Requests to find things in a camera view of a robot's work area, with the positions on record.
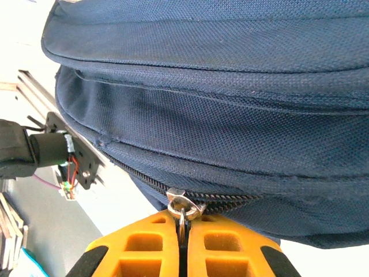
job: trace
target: cable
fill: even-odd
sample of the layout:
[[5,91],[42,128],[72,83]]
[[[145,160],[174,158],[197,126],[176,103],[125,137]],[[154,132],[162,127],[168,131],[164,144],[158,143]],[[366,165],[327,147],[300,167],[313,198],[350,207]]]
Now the cable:
[[27,130],[31,130],[31,131],[36,131],[36,132],[43,132],[45,131],[45,128],[35,128],[35,127],[30,127],[30,126],[22,126],[24,129]]
[[34,124],[36,124],[38,127],[40,128],[44,128],[45,129],[45,125],[42,124],[40,121],[34,119],[32,116],[27,116],[27,119],[29,119],[30,121],[32,121]]
[[60,189],[60,187],[58,187],[58,186],[56,186],[56,185],[54,185],[50,182],[45,181],[44,179],[38,177],[36,174],[34,174],[33,177],[36,178],[37,180],[39,180],[41,183],[44,183],[45,185],[47,185],[47,186],[49,186],[53,189],[58,189],[58,190]]
[[78,165],[77,159],[74,156],[72,156],[71,158],[72,158],[74,164],[76,165],[76,167],[74,169],[73,177],[71,179],[71,190],[73,190],[74,187],[75,187],[74,183],[76,181],[76,175],[77,175],[77,172],[78,172],[79,165]]

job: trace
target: zipper pull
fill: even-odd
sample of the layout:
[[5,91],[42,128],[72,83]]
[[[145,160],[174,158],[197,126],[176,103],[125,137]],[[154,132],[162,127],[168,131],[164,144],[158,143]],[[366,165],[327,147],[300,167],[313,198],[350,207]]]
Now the zipper pull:
[[167,190],[168,211],[175,219],[179,220],[179,246],[184,246],[186,237],[188,237],[190,228],[186,223],[201,216],[207,206],[207,204],[196,205],[185,196],[185,193],[186,191],[183,189],[170,188]]

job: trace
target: backpack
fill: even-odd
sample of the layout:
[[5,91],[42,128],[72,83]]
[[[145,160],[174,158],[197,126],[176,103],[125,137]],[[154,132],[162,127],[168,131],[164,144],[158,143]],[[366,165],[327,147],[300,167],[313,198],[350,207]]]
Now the backpack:
[[66,122],[164,209],[319,248],[369,242],[369,1],[56,1]]

